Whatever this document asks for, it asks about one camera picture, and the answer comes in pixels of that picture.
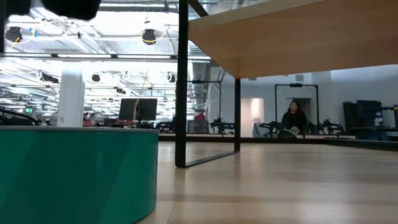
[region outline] red object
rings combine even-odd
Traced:
[[[203,113],[200,113],[200,114],[198,114],[198,115],[196,115],[194,117],[194,120],[195,121],[204,121],[205,120],[205,115]]]

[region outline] teal cylindrical base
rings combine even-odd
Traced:
[[[131,224],[156,202],[157,131],[0,128],[0,223]]]

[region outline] dark jacket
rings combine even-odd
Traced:
[[[287,129],[297,127],[299,128],[301,133],[303,132],[306,123],[307,118],[305,117],[305,114],[301,111],[298,111],[296,113],[286,112],[286,114],[282,118],[283,126],[285,126]]]

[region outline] light wood floor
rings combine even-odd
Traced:
[[[187,160],[232,151],[195,143]],[[243,144],[189,169],[160,143],[156,210],[139,224],[398,223],[398,153],[324,145]]]

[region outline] person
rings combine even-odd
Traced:
[[[300,132],[303,133],[306,123],[307,117],[300,109],[299,103],[297,101],[292,101],[290,103],[289,109],[282,118],[282,125],[287,129],[297,127]]]

